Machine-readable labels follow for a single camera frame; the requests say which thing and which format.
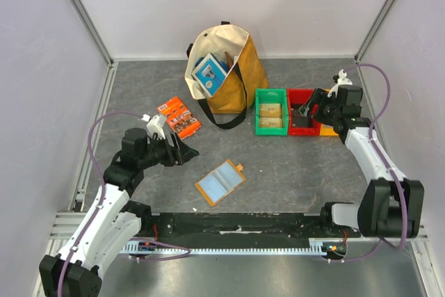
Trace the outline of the mustard leather card holder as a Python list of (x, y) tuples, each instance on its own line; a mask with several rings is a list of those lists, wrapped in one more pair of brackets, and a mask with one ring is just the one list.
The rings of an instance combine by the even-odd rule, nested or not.
[(243, 169), (242, 164), (234, 164), (227, 159), (197, 181), (195, 187), (207, 203), (214, 207), (246, 181)]

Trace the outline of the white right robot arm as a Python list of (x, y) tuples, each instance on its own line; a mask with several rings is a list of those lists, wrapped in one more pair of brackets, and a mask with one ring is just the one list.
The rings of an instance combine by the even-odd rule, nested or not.
[(359, 205), (326, 203), (318, 228), (328, 237), (348, 226), (364, 236), (414, 238), (420, 228), (424, 187), (408, 179), (384, 151), (371, 121), (361, 116), (362, 96), (362, 89), (354, 85), (340, 85), (335, 93), (317, 88), (298, 110), (333, 128), (368, 184)]

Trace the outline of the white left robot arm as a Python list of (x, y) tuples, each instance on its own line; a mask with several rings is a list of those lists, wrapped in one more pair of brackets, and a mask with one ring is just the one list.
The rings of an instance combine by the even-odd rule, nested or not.
[(180, 166), (199, 152), (175, 133), (149, 135), (126, 130), (121, 149), (103, 174), (104, 183), (70, 240), (54, 256), (45, 255), (39, 272), (46, 296), (98, 296), (104, 276), (136, 235), (153, 228), (151, 208), (130, 199), (152, 166)]

